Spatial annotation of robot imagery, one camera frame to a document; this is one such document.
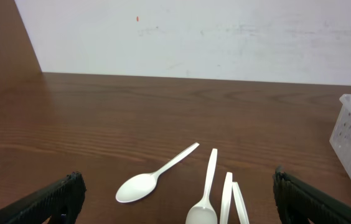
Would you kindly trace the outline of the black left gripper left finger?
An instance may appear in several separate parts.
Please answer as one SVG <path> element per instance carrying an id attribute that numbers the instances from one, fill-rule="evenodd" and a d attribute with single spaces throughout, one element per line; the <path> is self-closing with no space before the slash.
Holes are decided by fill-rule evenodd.
<path id="1" fill-rule="evenodd" d="M 82 174 L 66 177 L 0 209 L 0 223 L 75 224 L 87 191 Z"/>

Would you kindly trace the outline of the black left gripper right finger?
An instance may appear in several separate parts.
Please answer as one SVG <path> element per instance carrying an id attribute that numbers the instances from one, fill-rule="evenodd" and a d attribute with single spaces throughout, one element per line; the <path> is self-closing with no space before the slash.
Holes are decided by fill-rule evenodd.
<path id="1" fill-rule="evenodd" d="M 351 224 L 351 207 L 276 168 L 273 193 L 283 224 Z"/>

